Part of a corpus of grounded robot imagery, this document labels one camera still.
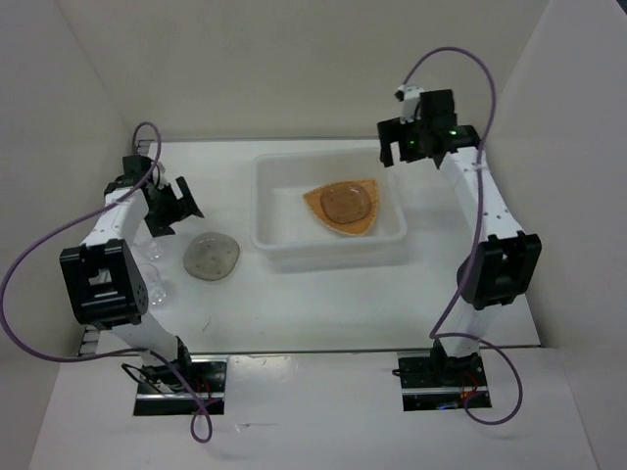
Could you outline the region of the woven bamboo fan tray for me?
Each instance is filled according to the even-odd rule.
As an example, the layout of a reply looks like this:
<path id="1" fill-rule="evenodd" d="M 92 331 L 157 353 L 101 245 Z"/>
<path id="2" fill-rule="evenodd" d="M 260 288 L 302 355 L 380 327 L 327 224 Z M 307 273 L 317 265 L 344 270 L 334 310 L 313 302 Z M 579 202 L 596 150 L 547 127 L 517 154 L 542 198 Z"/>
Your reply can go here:
<path id="1" fill-rule="evenodd" d="M 366 178 L 325 184 L 305 193 L 303 201 L 326 228 L 341 235 L 365 236 L 378 217 L 378 182 Z"/>

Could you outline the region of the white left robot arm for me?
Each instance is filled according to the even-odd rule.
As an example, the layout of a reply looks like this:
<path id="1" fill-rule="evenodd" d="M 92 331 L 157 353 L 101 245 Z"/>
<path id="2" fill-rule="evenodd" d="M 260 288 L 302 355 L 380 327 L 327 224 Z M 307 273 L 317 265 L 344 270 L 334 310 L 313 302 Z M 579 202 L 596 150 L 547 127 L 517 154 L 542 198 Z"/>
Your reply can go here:
<path id="1" fill-rule="evenodd" d="M 184 177 L 164 182 L 152 163 L 141 155 L 123 158 L 122 175 L 105 189 L 108 210 L 79 246 L 62 250 L 60 266 L 77 322 L 137 349 L 142 375 L 180 392 L 194 382 L 195 367 L 182 340 L 151 313 L 131 246 L 138 235 L 171 235 L 174 224 L 202 212 Z"/>

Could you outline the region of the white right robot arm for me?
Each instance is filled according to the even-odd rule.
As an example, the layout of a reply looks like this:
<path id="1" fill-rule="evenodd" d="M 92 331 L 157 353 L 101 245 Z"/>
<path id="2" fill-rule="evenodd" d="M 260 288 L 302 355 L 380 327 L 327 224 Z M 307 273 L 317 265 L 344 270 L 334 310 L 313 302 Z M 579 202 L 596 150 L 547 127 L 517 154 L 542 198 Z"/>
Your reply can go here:
<path id="1" fill-rule="evenodd" d="M 450 89 L 400 86 L 398 117 L 378 122 L 379 160 L 430 160 L 453 189 L 472 235 L 469 255 L 458 268 L 455 297 L 431 335 L 429 373 L 450 385 L 478 360 L 480 341 L 507 306 L 524 295 L 542 251 L 508 209 L 487 163 L 485 140 L 458 123 Z"/>

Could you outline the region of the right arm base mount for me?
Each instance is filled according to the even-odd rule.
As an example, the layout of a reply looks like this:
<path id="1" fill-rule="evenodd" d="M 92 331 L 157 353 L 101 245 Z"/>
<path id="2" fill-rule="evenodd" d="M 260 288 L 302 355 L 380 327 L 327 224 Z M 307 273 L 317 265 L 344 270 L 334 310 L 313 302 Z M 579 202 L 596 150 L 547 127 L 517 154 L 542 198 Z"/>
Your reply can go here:
<path id="1" fill-rule="evenodd" d="M 483 361 L 475 355 L 462 370 L 440 373 L 428 351 L 400 352 L 392 374 L 400 381 L 404 412 L 491 408 Z"/>

